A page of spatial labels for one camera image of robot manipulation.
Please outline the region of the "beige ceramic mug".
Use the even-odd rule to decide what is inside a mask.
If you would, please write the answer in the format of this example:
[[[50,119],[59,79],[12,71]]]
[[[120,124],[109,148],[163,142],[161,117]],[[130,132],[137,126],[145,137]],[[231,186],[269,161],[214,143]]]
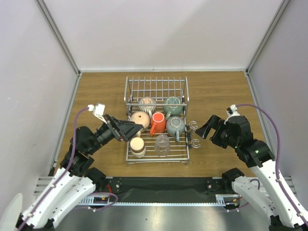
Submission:
[[[143,126],[142,129],[140,129],[140,131],[137,132],[136,136],[140,137],[141,133],[146,131],[147,128],[150,125],[150,117],[147,113],[142,112],[142,111],[138,111],[135,112],[134,114],[132,114],[132,116],[130,117],[130,121],[134,122],[135,124],[140,124]]]

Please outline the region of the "steel tumbler cup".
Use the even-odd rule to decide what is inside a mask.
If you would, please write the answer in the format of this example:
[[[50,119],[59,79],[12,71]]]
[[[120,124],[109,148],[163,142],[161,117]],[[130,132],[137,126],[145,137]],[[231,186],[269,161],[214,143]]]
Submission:
[[[130,149],[132,155],[137,158],[141,158],[146,154],[146,146],[144,140],[140,137],[135,137],[130,141]]]

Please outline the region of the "white ribbed mug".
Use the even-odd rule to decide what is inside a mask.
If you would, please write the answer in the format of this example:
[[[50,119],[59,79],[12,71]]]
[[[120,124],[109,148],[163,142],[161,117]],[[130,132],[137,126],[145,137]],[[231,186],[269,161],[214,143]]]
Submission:
[[[150,118],[156,111],[156,100],[151,97],[143,97],[138,102],[138,109],[141,112],[146,113]]]

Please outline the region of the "orange mug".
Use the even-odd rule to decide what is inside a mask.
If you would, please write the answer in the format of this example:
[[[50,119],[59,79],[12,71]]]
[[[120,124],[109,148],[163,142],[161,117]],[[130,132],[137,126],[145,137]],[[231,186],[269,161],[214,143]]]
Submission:
[[[163,113],[155,112],[151,118],[150,135],[153,136],[156,133],[163,133],[166,129],[166,119]]]

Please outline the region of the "teal ceramic mug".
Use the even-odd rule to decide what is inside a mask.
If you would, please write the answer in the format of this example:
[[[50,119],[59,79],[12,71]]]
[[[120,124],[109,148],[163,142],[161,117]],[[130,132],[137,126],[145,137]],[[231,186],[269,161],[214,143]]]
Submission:
[[[182,109],[182,102],[178,97],[172,96],[164,100],[164,112],[166,114],[166,120],[172,116],[179,116]]]

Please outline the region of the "clear glass cup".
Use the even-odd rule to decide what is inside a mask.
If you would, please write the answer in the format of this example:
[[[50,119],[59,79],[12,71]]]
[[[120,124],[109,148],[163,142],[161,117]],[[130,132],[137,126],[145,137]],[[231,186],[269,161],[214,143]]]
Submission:
[[[155,140],[154,150],[161,157],[167,157],[171,148],[170,139],[167,135],[158,135]]]

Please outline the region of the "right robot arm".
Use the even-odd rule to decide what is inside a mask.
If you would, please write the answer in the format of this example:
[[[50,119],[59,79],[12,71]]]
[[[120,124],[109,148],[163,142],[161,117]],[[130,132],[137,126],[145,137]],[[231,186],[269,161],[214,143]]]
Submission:
[[[237,168],[223,173],[221,187],[226,193],[241,195],[259,214],[270,223],[271,231],[306,231],[308,212],[300,204],[280,171],[275,168],[276,160],[268,145],[254,139],[250,123],[245,116],[232,116],[226,120],[212,115],[196,130],[206,139],[211,129],[213,144],[235,150],[237,156],[257,176],[267,195],[255,188]]]

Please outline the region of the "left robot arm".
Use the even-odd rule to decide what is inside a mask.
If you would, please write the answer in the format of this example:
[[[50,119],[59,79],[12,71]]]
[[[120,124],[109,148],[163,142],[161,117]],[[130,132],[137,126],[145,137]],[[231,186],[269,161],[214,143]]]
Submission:
[[[36,201],[20,214],[19,231],[53,231],[82,199],[106,187],[106,176],[91,167],[93,155],[112,139],[128,142],[142,125],[103,115],[95,132],[87,126],[75,127],[70,148],[48,186]]]

